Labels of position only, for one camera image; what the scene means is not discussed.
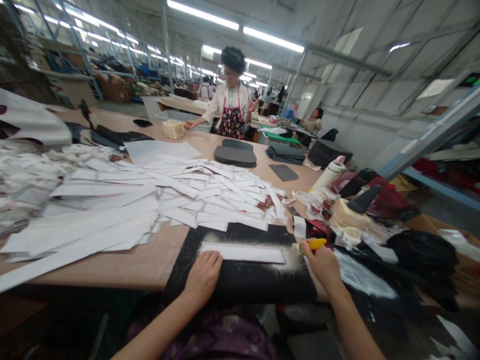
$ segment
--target white cardigan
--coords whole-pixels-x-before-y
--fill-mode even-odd
[[[225,84],[221,84],[217,86],[213,99],[211,100],[210,104],[206,108],[205,113],[201,117],[207,120],[209,124],[211,124],[217,113],[220,113],[220,115],[222,115],[222,113],[224,112],[225,102],[227,103],[227,106],[228,106],[228,98],[225,101],[228,95],[229,95],[229,92]],[[240,97],[241,118],[243,119],[243,121],[245,121],[245,119],[247,118],[248,110],[249,110],[250,96],[249,96],[249,91],[247,87],[243,83],[240,84],[240,87],[238,88],[238,95]],[[217,129],[220,126],[220,122],[221,121],[218,121],[216,124]]]

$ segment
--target pile of paper strips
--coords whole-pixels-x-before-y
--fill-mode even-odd
[[[0,292],[97,252],[146,244],[163,222],[267,231],[287,220],[285,192],[241,167],[202,159],[85,164],[50,194],[42,217],[0,250],[11,263],[40,259],[0,276]]]

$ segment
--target stack of insoles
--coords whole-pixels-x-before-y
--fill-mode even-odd
[[[308,159],[315,165],[325,169],[339,156],[345,157],[345,163],[350,161],[353,154],[333,141],[317,140],[308,153]]]
[[[242,168],[255,168],[257,157],[254,147],[246,142],[225,139],[222,145],[217,146],[213,157],[222,164],[235,165]]]
[[[270,159],[280,163],[302,165],[305,160],[305,154],[301,150],[288,145],[274,143],[265,152]]]

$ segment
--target yellow tool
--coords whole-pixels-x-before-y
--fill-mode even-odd
[[[312,251],[320,249],[326,243],[327,243],[327,239],[325,239],[325,238],[313,238],[310,241],[308,241],[308,245],[310,246],[310,249]],[[297,245],[298,245],[298,254],[299,255],[305,255],[304,244],[302,243],[302,244],[297,244]]]

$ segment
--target white fabric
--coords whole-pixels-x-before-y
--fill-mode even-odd
[[[249,110],[250,97],[247,87],[243,84],[241,84],[238,89],[227,89],[224,84],[219,85],[216,88],[216,93],[213,96],[210,105],[208,105],[205,113],[201,117],[207,120],[209,124],[211,124],[217,113],[222,114],[224,112],[224,103],[227,108],[237,107],[239,102],[239,96],[241,117],[243,121],[245,121]],[[220,122],[221,121],[216,124],[217,129],[220,126]]]

